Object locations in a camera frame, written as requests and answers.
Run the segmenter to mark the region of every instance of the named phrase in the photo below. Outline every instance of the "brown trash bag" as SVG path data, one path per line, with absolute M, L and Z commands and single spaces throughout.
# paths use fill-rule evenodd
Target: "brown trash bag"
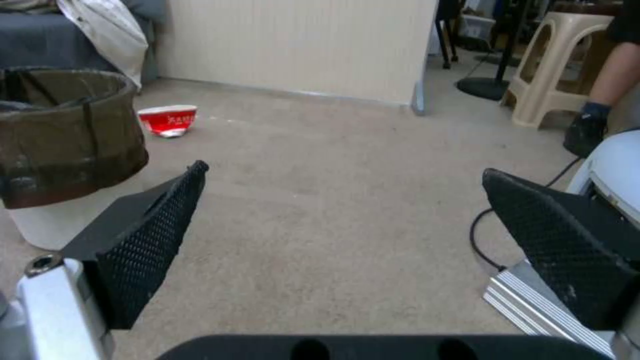
M 0 197 L 43 206 L 114 186 L 148 162 L 136 87 L 94 70 L 0 72 Z

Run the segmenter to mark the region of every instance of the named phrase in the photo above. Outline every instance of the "person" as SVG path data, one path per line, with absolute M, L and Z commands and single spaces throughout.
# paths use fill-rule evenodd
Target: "person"
M 589 100 L 564 134 L 564 148 L 587 158 L 607 132 L 611 108 L 640 82 L 640 0 L 624 0 L 607 36 L 618 45 L 596 79 Z

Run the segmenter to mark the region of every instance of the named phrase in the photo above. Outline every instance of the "red paper bowl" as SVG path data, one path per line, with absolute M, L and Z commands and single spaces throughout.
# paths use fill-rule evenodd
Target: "red paper bowl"
M 171 105 L 138 111 L 140 121 L 147 129 L 163 138 L 182 136 L 196 119 L 197 106 Z

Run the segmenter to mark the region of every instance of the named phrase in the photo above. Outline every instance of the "trash can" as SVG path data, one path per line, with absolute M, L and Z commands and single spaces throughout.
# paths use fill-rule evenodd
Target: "trash can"
M 59 250 L 113 200 L 144 190 L 135 92 L 111 72 L 0 72 L 0 198 L 26 241 Z

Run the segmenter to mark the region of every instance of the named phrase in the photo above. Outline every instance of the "white bag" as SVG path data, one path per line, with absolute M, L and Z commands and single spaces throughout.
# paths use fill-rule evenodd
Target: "white bag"
M 57 0 L 58 7 L 91 40 L 98 53 L 138 88 L 147 39 L 120 0 Z

